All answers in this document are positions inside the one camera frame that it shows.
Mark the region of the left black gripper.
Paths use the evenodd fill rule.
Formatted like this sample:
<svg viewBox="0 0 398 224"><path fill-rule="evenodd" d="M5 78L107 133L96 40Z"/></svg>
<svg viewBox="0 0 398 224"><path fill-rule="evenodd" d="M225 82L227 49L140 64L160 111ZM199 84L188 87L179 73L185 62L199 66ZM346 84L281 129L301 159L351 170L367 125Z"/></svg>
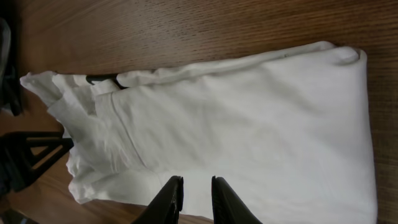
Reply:
<svg viewBox="0 0 398 224"><path fill-rule="evenodd" d="M1 192L32 185L74 146L61 132L13 132L1 136Z"/></svg>

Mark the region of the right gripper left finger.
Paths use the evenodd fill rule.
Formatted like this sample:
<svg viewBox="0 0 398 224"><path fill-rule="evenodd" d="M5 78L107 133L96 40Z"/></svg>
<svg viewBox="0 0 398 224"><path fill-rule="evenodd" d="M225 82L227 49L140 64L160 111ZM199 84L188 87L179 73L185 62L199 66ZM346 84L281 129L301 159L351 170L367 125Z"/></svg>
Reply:
<svg viewBox="0 0 398 224"><path fill-rule="evenodd" d="M177 224L183 208L183 177L172 176L132 224Z"/></svg>

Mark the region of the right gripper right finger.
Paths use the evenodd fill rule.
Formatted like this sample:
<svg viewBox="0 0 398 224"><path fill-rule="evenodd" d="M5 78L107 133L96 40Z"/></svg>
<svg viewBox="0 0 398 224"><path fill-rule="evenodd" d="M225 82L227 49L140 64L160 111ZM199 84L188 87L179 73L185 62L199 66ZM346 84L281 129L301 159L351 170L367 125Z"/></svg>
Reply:
<svg viewBox="0 0 398 224"><path fill-rule="evenodd" d="M214 224L261 224L224 178L212 177L211 196Z"/></svg>

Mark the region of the white t-shirt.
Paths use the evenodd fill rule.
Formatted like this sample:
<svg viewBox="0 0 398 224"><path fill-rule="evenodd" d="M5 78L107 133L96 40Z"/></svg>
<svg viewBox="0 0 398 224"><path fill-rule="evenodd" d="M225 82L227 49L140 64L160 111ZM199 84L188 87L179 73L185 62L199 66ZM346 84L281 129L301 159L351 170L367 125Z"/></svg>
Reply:
<svg viewBox="0 0 398 224"><path fill-rule="evenodd" d="M27 74L74 147L69 190L147 205L173 175L210 218L223 177L263 223L376 223L365 51L329 42L120 73Z"/></svg>

